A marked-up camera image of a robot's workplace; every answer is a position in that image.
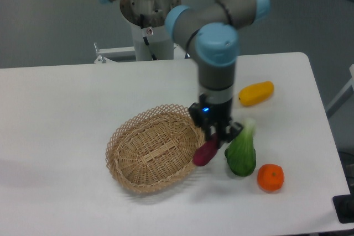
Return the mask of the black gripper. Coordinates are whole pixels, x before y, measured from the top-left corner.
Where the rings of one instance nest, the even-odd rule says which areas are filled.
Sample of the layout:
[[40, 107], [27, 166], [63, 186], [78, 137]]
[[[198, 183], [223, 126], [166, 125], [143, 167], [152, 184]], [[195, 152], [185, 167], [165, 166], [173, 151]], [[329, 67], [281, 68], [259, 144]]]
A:
[[211, 128], [218, 134], [218, 148], [224, 143], [230, 143], [243, 130], [243, 125], [231, 120], [232, 99], [222, 103], [211, 103], [208, 96], [199, 95], [199, 103], [193, 103], [189, 108], [189, 115], [196, 127], [202, 129], [206, 140], [211, 139]]

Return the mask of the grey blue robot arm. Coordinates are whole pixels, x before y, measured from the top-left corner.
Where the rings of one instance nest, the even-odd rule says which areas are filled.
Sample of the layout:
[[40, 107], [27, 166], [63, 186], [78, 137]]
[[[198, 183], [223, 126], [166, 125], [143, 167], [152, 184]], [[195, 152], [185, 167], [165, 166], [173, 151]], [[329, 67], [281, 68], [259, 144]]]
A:
[[231, 117], [237, 31], [267, 16], [270, 0], [214, 0], [200, 11], [181, 0], [99, 1], [119, 1], [138, 61], [171, 59], [178, 45], [196, 62], [199, 100], [190, 106], [190, 116], [217, 147], [232, 141], [241, 130]]

